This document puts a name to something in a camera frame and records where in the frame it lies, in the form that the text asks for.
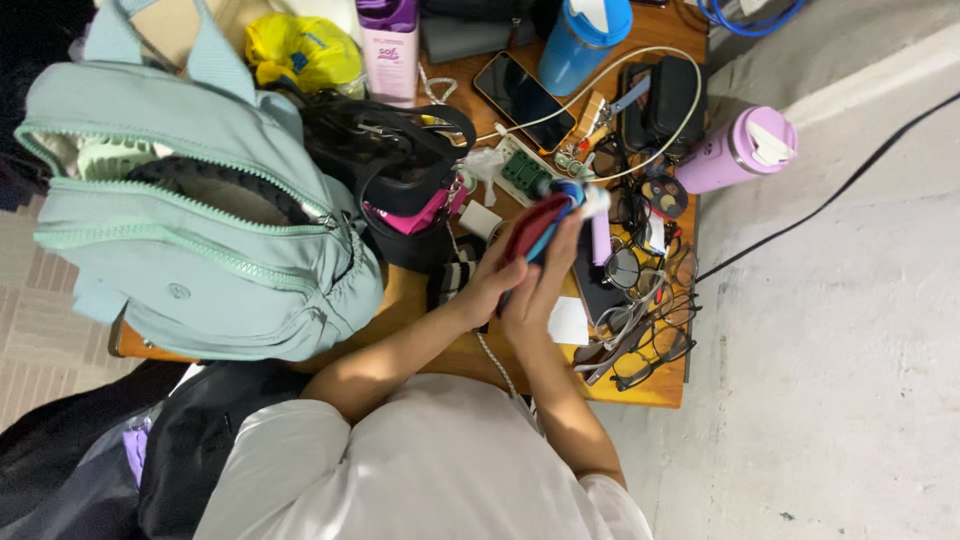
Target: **orange phone case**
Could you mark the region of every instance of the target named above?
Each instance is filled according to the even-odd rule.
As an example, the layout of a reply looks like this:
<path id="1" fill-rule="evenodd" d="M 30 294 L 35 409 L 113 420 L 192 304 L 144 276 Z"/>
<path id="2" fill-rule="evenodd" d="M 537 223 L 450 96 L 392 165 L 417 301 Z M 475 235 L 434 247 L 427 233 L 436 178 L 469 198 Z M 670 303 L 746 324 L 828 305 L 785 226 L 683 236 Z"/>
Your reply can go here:
<path id="1" fill-rule="evenodd" d="M 510 57 L 510 60 L 516 62 L 516 65 L 519 65 L 520 67 L 523 67 L 523 66 L 520 64 L 520 62 L 516 61 L 516 59 L 515 59 L 513 56 L 510 55 L 510 53 L 508 53 L 507 51 L 500 51 L 499 53 L 497 53 L 496 55 L 494 55 L 493 58 L 491 58 L 491 60 L 488 61 L 488 62 L 483 66 L 483 69 L 481 69 L 479 73 L 477 73 L 476 75 L 473 76 L 473 89 L 476 90 L 477 93 L 479 93 L 479 94 L 484 98 L 484 101 L 486 101 L 488 105 L 490 105 L 490 106 L 493 107 L 494 109 L 499 110 L 501 116 L 503 116 L 503 117 L 505 117 L 505 118 L 510 118 L 510 115 L 507 114 L 507 112 L 505 112 L 503 109 L 501 109 L 501 108 L 496 104 L 496 102 L 494 102 L 494 100 L 491 99 L 491 97 L 490 97 L 489 95 L 487 95 L 487 92 L 483 91 L 483 90 L 480 88 L 480 86 L 477 85 L 477 77 L 479 77 L 480 74 L 483 73 L 484 71 L 487 71 L 487 68 L 490 67 L 490 64 L 492 64 L 493 61 L 496 60 L 496 57 L 498 57 L 498 56 L 500 56 L 500 55 L 506 55 L 506 56 Z M 526 69 L 525 67 L 523 67 L 523 71 L 525 71 L 525 72 L 527 73 L 527 75 L 529 75 L 530 78 L 534 80 L 535 83 L 537 83 L 538 85 L 540 85 L 540 87 L 543 88 L 543 91 L 544 91 L 548 96 L 553 97 L 553 94 L 551 94 L 550 92 L 548 92 L 548 91 L 546 90 L 546 88 L 543 87 L 543 85 L 540 84 L 540 81 L 538 81 L 537 78 L 534 77 L 532 73 L 530 73 L 529 71 L 527 71 L 527 69 Z M 561 107 L 564 106 L 563 103 L 560 103 L 560 100 L 559 100 L 559 99 L 557 99 L 557 98 L 554 97 L 553 100 L 557 102 L 557 105 L 559 105 L 559 106 L 561 106 Z M 560 148 L 560 145 L 561 145 L 561 144 L 564 144 L 564 141 L 570 136 L 570 134 L 572 134 L 573 132 L 575 132 L 575 131 L 577 130 L 577 118 L 576 118 L 575 116 L 573 116 L 573 114 L 570 114 L 570 118 L 573 118 L 573 127 L 570 128 L 570 131 L 567 132 L 566 135 L 564 135 L 564 137 L 563 137 L 562 139 L 560 139 L 560 142 L 558 142 L 558 143 L 557 143 L 557 146 L 553 147 L 552 150 L 547 150 L 547 149 L 543 148 L 542 146 L 540 146 L 540 145 L 534 140 L 534 138 L 531 137 L 530 134 L 528 134 L 527 131 L 524 130 L 523 128 L 520 128 L 520 131 L 523 132 L 523 135 L 526 136 L 527 140 L 529 140 L 531 143 L 533 143 L 533 145 L 534 145 L 535 147 L 537 147 L 537 152 L 538 152 L 539 154 L 541 154 L 541 155 L 543 155 L 543 156 L 546 156 L 546 155 L 548 155 L 548 154 L 553 154 L 554 152 L 556 152 L 557 149 Z M 519 124 L 516 123 L 516 121 L 515 121 L 513 118 L 510 118 L 510 121 L 513 122 L 515 126 L 518 126 L 518 125 L 519 125 Z"/>

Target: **pink pouch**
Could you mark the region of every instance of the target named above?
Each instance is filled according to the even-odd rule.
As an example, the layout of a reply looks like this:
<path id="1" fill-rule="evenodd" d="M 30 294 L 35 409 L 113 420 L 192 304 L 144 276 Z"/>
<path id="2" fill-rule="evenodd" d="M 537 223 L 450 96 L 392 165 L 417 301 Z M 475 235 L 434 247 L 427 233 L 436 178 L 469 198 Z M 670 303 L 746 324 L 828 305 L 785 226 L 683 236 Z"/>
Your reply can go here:
<path id="1" fill-rule="evenodd" d="M 372 212 L 376 212 L 376 215 L 380 216 L 380 218 L 386 221 L 388 225 L 394 229 L 397 229 L 401 233 L 410 235 L 418 231 L 422 231 L 427 225 L 430 225 L 430 223 L 433 222 L 434 216 L 437 215 L 437 211 L 444 207 L 449 208 L 450 215 L 453 215 L 457 212 L 457 209 L 459 209 L 460 205 L 464 203 L 464 199 L 467 198 L 468 194 L 467 190 L 460 182 L 457 182 L 455 185 L 457 186 L 457 190 L 452 192 L 452 195 L 451 190 L 440 189 L 437 191 L 433 195 L 433 198 L 430 199 L 430 202 L 428 202 L 420 211 L 420 213 L 415 216 L 398 217 L 381 209 L 375 209 L 366 201 L 364 201 L 363 208 Z"/>

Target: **person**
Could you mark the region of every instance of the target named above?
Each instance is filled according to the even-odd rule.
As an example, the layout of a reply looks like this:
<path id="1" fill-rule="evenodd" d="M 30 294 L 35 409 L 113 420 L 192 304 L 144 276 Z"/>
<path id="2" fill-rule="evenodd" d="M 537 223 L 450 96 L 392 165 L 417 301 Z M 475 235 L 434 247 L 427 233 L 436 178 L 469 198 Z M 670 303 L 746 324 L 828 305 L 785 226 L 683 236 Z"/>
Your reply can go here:
<path id="1" fill-rule="evenodd" d="M 496 242 L 450 302 L 326 366 L 299 400 L 248 417 L 195 538 L 650 540 L 547 333 L 580 226 L 579 213 L 560 224 L 542 268 L 518 258 L 496 271 Z M 502 328 L 545 440 L 498 387 L 416 375 L 511 289 Z"/>

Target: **blue tumbler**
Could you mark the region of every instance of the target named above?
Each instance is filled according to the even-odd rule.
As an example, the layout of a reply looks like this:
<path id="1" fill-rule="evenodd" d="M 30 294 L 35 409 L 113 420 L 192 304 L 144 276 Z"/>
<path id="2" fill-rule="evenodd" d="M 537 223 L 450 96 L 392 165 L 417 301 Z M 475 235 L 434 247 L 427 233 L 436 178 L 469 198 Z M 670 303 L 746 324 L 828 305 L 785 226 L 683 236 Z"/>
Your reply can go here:
<path id="1" fill-rule="evenodd" d="M 602 2 L 607 14 L 607 32 L 598 30 L 584 12 L 574 14 L 570 0 L 564 0 L 557 23 L 540 57 L 540 83 L 551 94 L 566 96 L 577 89 L 593 69 L 610 53 L 614 45 L 630 33 L 634 11 L 630 0 L 593 0 Z"/>

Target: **yellow plastic bag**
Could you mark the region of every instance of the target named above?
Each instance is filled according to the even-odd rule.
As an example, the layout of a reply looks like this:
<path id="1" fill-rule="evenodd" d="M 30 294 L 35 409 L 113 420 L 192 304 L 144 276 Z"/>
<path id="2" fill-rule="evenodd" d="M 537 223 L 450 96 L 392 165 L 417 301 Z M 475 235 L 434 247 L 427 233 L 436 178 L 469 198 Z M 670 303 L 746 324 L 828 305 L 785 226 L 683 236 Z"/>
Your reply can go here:
<path id="1" fill-rule="evenodd" d="M 247 61 L 256 67 L 258 83 L 286 78 L 307 93 L 353 83 L 362 64 L 353 40 L 337 25 L 280 12 L 247 27 Z"/>

